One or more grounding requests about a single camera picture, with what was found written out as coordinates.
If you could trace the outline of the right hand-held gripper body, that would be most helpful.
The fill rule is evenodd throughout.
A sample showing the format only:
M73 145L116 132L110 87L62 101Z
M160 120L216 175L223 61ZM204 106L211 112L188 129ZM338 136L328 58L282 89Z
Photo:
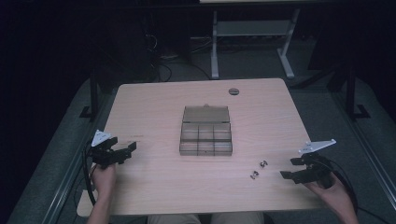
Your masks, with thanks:
M306 142L305 146L299 150L303 164L306 169L300 177L301 183L318 182L318 184L328 189L333 185L331 178L332 166L330 161L322 157L318 152L336 143L334 139L328 141Z

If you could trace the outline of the clear plastic compartment box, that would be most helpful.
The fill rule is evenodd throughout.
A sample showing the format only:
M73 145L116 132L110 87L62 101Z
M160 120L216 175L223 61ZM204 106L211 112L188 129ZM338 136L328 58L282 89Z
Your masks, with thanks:
M233 141L227 106L186 106L181 123L181 156L231 156Z

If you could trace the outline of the black metal stand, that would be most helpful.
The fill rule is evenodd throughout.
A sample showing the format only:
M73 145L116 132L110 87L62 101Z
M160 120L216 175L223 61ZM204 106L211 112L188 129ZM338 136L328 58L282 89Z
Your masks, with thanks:
M352 119L368 119L370 114L364 105L355 104L356 76L352 65L346 70L346 113Z
M90 122L93 122L98 114L99 109L98 83L94 70L92 70L90 73L90 102L90 105L83 107L79 116L84 119L89 119Z

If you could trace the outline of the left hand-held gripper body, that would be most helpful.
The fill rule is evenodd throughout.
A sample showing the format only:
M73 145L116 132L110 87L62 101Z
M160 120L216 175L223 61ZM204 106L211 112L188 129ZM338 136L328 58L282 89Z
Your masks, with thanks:
M110 133L97 130L91 142L89 156L92 157L94 163L101 165L103 168L107 168L114 163L122 164L125 161L118 158L119 149L104 149L104 142L109 138L112 138Z

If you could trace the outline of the metal floor rail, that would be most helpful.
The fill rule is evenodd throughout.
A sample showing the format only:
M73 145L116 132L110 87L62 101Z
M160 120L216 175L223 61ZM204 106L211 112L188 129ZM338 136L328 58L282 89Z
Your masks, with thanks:
M61 215L67 199L70 195L72 187L78 177L82 168L81 153L88 145L87 140L83 140L77 147L69 166L66 169L65 175L61 181L60 186L55 190L55 194L50 202L49 208L44 215L41 224L57 224L59 216Z
M333 93L332 98L396 210L396 123L371 96L363 102L358 97L356 105L349 105L343 93Z

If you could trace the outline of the person's right hand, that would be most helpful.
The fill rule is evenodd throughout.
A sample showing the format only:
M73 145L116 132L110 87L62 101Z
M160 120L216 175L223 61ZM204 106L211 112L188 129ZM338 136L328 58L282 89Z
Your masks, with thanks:
M315 182L306 183L304 186L318 195L334 213L354 212L354 206L347 193L346 187L334 173L331 173L330 177L333 185L328 189L322 188Z

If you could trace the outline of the white desk frame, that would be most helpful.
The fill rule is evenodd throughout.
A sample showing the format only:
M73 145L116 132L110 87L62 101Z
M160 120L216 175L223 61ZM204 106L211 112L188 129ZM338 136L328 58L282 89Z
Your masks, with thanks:
M280 60L287 78L295 75L287 58L294 29L299 18L300 9L294 9L289 20L279 21L220 21L218 12L213 12L212 23L212 50L211 50L211 77L219 79L218 62L218 38L229 36L284 36L285 43L282 48L277 49Z

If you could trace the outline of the person's left hand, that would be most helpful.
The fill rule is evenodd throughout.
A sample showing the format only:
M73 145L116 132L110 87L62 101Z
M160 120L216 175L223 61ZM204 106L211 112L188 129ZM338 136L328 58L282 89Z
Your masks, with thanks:
M95 164L92 167L91 178L98 192L98 199L110 198L116 184L116 165L111 164L107 168L103 168L101 165Z

